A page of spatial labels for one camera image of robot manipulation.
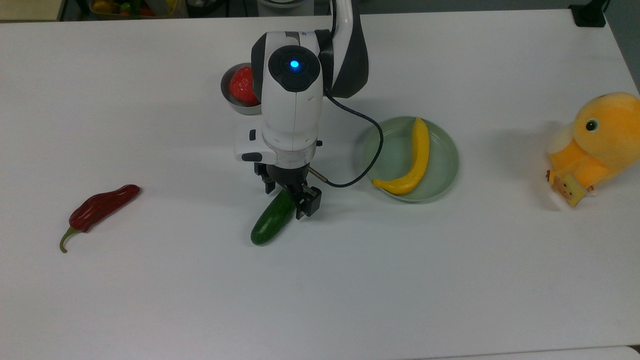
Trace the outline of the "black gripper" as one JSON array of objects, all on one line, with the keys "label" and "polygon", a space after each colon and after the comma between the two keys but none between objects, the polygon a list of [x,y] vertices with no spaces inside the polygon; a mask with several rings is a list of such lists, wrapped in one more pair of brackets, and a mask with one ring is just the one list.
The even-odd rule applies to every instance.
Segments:
[{"label": "black gripper", "polygon": [[313,216],[320,208],[322,191],[318,187],[307,185],[306,166],[282,168],[263,162],[254,162],[254,173],[262,180],[267,195],[275,190],[276,183],[292,193],[297,220]]}]

